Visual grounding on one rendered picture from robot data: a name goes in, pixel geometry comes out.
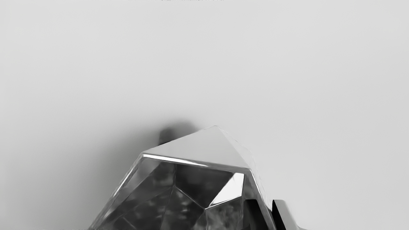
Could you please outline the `faceted mug with angular handle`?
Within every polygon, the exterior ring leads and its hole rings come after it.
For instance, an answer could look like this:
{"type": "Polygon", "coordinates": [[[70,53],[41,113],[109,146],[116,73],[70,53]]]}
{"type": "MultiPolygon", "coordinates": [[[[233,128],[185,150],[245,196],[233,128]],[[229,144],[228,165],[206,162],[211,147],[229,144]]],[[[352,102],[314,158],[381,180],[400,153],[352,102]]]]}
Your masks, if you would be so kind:
{"type": "Polygon", "coordinates": [[[88,230],[277,230],[251,152],[219,126],[145,150],[88,230]]]}

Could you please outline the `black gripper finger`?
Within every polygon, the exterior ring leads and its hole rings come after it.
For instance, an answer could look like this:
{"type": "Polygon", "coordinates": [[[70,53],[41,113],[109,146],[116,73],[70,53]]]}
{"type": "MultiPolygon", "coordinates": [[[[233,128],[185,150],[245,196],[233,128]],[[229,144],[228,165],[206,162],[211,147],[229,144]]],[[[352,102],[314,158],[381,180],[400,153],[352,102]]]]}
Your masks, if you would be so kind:
{"type": "Polygon", "coordinates": [[[272,218],[277,230],[301,230],[284,200],[272,201],[272,218]]]}

